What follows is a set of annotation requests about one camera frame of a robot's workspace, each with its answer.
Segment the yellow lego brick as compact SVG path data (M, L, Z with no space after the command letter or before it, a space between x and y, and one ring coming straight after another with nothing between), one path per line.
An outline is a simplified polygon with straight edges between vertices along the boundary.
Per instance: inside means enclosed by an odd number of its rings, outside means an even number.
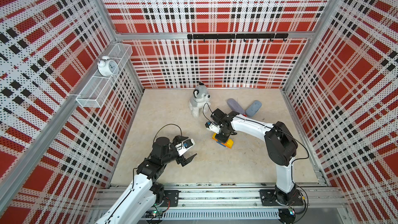
M214 134L212 135L212 139L215 140L215 141L218 141L217 138L216 138L216 133L214 133Z
M231 149L234 145L234 142L231 139L228 139L225 143L225 147Z

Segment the long blue lego brick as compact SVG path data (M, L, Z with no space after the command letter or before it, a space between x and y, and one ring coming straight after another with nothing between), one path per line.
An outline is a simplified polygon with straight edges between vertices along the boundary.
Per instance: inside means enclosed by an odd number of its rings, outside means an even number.
M221 145L221 146L223 146L223 147L227 147L227 143L225 142L221 142L221 141L216 141L217 142L217 144L219 144L219 145Z

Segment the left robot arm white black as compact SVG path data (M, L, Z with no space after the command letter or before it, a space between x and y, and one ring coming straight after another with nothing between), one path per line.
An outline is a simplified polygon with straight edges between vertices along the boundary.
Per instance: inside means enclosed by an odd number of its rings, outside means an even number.
M166 137L157 138L149 157L138 166L128 188L96 223L138 223L151 207L163 202L164 185L157 180L166 166L173 161L183 167L189 164L195 155L185 158L184 154L194 145L193 139L181 135L175 136L172 142Z

